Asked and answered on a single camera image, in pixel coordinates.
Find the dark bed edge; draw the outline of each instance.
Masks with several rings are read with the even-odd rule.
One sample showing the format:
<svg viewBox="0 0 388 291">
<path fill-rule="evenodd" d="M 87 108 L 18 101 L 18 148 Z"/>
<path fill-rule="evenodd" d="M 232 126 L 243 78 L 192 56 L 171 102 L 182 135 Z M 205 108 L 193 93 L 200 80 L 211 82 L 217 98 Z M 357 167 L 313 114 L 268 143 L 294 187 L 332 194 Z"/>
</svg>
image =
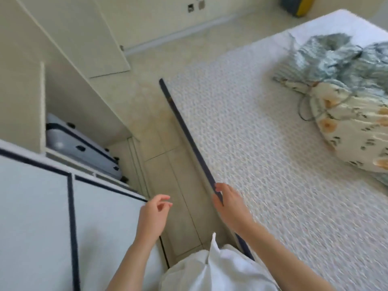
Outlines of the dark bed edge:
<svg viewBox="0 0 388 291">
<path fill-rule="evenodd" d="M 193 140 L 193 138 L 192 138 L 192 136 L 191 136 L 191 134 L 190 134 L 190 132 L 189 132 L 189 130 L 188 130 L 188 128 L 187 128 L 187 126 L 186 126 L 182 116 L 181 116 L 181 114 L 179 113 L 179 111 L 177 109 L 177 106 L 175 106 L 175 103 L 172 100 L 170 92 L 168 91 L 167 86 L 164 83 L 163 79 L 159 80 L 159 85 L 160 85 L 160 88 L 162 89 L 162 91 L 164 93 L 164 96 L 167 99 L 168 104 L 170 105 L 172 111 L 174 112 L 175 117 L 177 118 L 177 120 L 179 122 L 179 125 L 181 126 L 183 132 L 185 133 L 185 136 L 186 136 L 187 140 L 189 141 L 190 146 L 193 149 L 194 154 L 196 155 L 197 160 L 199 161 L 199 164 L 201 165 L 201 167 L 202 167 L 202 169 L 203 169 L 203 171 L 204 171 L 204 173 L 205 173 L 205 175 L 206 175 L 206 177 L 207 177 L 211 187 L 213 188 L 214 193 L 217 194 L 217 196 L 220 198 L 220 200 L 222 202 L 222 195 L 221 195 L 221 193 L 220 192 L 216 192 L 214 190 L 215 180 L 214 180 L 213 176 L 211 175 L 211 172 L 210 172 L 208 166 L 206 165 L 206 162 L 203 159 L 201 153 L 199 152 L 196 144 L 194 143 L 194 140 Z M 253 258 L 253 255 L 252 255 L 251 251 L 249 250 L 248 245 L 246 244 L 246 242 L 239 235 L 237 235 L 237 234 L 235 234 L 235 235 L 237 237 L 237 240 L 239 241 L 241 249 L 244 251 L 244 254 L 254 261 L 255 259 Z"/>
</svg>

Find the person's right arm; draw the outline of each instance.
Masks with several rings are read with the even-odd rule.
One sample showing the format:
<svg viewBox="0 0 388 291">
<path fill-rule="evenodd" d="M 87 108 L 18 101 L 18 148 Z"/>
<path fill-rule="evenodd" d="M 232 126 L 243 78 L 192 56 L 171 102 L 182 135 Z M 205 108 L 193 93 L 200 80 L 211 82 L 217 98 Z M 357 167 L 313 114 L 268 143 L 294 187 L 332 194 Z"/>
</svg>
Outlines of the person's right arm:
<svg viewBox="0 0 388 291">
<path fill-rule="evenodd" d="M 253 220 L 242 197 L 234 188 L 217 183 L 216 191 L 222 192 L 223 196 L 224 204 L 217 195 L 213 195 L 213 202 L 221 219 L 250 245 L 283 291 L 334 290 L 327 281 Z"/>
</svg>

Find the baseboard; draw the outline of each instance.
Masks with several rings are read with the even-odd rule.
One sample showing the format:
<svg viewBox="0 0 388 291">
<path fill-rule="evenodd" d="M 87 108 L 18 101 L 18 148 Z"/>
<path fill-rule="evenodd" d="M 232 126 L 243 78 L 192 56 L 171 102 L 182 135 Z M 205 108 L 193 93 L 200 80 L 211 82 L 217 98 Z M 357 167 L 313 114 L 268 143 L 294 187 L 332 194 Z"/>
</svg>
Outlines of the baseboard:
<svg viewBox="0 0 388 291">
<path fill-rule="evenodd" d="M 245 10 L 242 10 L 240 12 L 236 12 L 236 13 L 233 13 L 233 14 L 228 15 L 228 16 L 220 17 L 220 18 L 217 18 L 217 19 L 214 19 L 214 20 L 211 20 L 211 21 L 199 24 L 199 25 L 195 25 L 195 26 L 189 27 L 187 29 L 184 29 L 182 31 L 179 31 L 179 32 L 176 32 L 173 34 L 169 34 L 167 36 L 163 36 L 163 37 L 160 37 L 158 39 L 155 39 L 155 40 L 152 40 L 149 42 L 145 42 L 143 44 L 140 44 L 140 45 L 137 45 L 137 46 L 134 46 L 131 48 L 126 48 L 126 49 L 124 49 L 124 55 L 130 56 L 132 54 L 144 51 L 144 50 L 149 49 L 149 48 L 159 46 L 161 44 L 173 41 L 175 39 L 184 38 L 184 37 L 189 36 L 191 34 L 200 32 L 204 29 L 208 29 L 212 26 L 223 24 L 223 23 L 226 23 L 228 21 L 234 20 L 236 18 L 242 17 L 244 15 L 251 14 L 253 12 L 258 11 L 259 9 L 262 9 L 262 7 L 252 7 L 249 9 L 245 9 Z"/>
</svg>

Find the yellow object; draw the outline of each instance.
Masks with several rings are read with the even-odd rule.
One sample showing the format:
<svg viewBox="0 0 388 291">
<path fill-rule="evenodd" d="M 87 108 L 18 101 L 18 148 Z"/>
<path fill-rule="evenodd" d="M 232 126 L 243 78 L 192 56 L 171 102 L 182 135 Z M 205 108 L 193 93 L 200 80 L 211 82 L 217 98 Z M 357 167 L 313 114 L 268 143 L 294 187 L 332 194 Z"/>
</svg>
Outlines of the yellow object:
<svg viewBox="0 0 388 291">
<path fill-rule="evenodd" d="M 307 12 L 310 10 L 311 6 L 313 5 L 314 0 L 302 0 L 300 2 L 298 12 L 296 13 L 297 17 L 302 17 L 307 14 Z"/>
</svg>

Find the white bed sheet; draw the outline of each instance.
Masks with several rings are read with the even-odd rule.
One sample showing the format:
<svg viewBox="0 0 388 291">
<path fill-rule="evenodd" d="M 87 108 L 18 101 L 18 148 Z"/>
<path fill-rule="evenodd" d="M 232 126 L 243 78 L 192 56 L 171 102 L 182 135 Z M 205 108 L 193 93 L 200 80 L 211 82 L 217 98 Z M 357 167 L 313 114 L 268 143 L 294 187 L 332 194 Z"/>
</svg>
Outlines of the white bed sheet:
<svg viewBox="0 0 388 291">
<path fill-rule="evenodd" d="M 255 219 L 338 290 L 388 289 L 387 188 L 342 163 L 299 95 L 272 80 L 295 41 L 345 32 L 361 46 L 388 33 L 339 10 L 166 80 L 216 181 L 242 192 Z"/>
</svg>

